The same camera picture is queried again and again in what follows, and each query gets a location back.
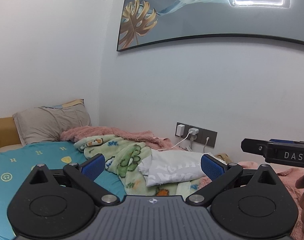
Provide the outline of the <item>framed leaf wall painting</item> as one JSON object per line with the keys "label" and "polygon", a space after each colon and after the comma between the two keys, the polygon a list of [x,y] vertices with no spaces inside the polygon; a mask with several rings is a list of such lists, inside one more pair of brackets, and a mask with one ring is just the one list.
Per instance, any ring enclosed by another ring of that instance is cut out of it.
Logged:
{"label": "framed leaf wall painting", "polygon": [[304,0],[124,0],[118,51],[200,37],[304,45]]}

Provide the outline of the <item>white charger plug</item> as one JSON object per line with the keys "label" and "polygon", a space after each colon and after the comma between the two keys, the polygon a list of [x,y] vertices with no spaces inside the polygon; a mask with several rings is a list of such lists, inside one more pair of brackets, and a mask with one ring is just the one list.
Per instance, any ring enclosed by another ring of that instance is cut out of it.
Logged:
{"label": "white charger plug", "polygon": [[183,136],[184,131],[185,131],[185,125],[178,124],[177,127],[176,127],[175,135],[178,136],[178,137],[181,137],[181,136]]}
{"label": "white charger plug", "polygon": [[199,133],[199,129],[198,128],[190,128],[188,130],[188,134],[190,135],[190,140],[194,141],[197,138],[197,134]]}

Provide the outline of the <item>pink fluffy blanket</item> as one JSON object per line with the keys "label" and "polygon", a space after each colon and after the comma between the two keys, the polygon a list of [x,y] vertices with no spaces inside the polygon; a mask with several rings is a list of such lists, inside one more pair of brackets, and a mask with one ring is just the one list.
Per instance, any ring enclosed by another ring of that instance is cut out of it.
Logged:
{"label": "pink fluffy blanket", "polygon": [[[121,137],[125,140],[130,140],[134,142],[144,142],[152,150],[181,150],[177,146],[173,146],[172,142],[168,138],[158,138],[153,135],[151,131],[141,132],[141,133],[130,133],[123,131],[114,127],[78,127],[72,128],[68,131],[64,131],[61,136],[61,141],[71,141],[73,143],[78,142],[79,140],[85,137],[92,137],[97,135],[115,135]],[[211,182],[208,176],[204,176],[201,179],[200,189],[206,186]]]}

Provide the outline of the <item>dark wall socket panel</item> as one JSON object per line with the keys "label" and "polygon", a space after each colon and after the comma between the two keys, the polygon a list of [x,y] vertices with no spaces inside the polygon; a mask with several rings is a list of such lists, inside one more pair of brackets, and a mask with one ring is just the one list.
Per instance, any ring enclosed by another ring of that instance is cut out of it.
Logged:
{"label": "dark wall socket panel", "polygon": [[193,142],[214,148],[217,139],[217,132],[177,122],[175,136],[182,139],[186,138],[187,140],[192,139]]}

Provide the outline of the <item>grey pillow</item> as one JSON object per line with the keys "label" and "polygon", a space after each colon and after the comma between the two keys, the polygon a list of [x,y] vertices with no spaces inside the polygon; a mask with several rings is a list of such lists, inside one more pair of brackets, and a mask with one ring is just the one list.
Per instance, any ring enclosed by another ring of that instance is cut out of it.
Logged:
{"label": "grey pillow", "polygon": [[83,99],[30,108],[15,113],[13,119],[23,145],[59,141],[64,131],[91,125]]}

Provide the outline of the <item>turquoise patterned bed sheet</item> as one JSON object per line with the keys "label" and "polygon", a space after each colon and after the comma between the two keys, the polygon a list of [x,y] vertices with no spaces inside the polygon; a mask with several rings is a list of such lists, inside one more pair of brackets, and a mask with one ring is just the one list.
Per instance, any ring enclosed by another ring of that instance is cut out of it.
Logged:
{"label": "turquoise patterned bed sheet", "polygon": [[[114,206],[96,206],[83,191],[72,187],[63,174],[65,163],[57,144],[29,150],[36,158],[29,168],[16,152],[0,154],[0,229],[7,220],[17,239],[136,239],[135,200]],[[105,188],[110,176],[104,170],[95,183]]]}

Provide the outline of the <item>white t-shirt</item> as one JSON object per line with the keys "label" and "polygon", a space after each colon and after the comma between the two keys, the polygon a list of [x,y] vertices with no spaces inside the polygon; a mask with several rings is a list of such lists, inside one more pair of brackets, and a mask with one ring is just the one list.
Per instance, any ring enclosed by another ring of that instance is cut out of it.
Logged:
{"label": "white t-shirt", "polygon": [[199,152],[152,150],[152,154],[138,164],[138,170],[147,187],[191,181],[206,175],[201,169],[202,156]]}

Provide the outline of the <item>mustard yellow headboard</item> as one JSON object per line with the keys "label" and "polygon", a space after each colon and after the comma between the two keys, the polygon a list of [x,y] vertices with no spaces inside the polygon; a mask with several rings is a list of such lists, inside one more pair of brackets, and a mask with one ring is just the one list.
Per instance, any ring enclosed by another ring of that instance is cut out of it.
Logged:
{"label": "mustard yellow headboard", "polygon": [[0,118],[0,148],[21,144],[13,117]]}

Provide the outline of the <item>green cartoon fleece blanket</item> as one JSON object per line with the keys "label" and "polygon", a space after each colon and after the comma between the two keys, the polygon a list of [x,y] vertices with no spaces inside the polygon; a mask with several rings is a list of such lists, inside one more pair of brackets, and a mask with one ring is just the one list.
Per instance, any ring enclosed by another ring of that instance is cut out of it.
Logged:
{"label": "green cartoon fleece blanket", "polygon": [[127,195],[181,195],[186,198],[200,189],[201,179],[147,187],[143,174],[138,170],[142,160],[152,154],[152,149],[144,142],[125,140],[110,134],[85,137],[74,143],[74,147],[86,159],[102,154],[105,158],[104,170],[118,176]]}

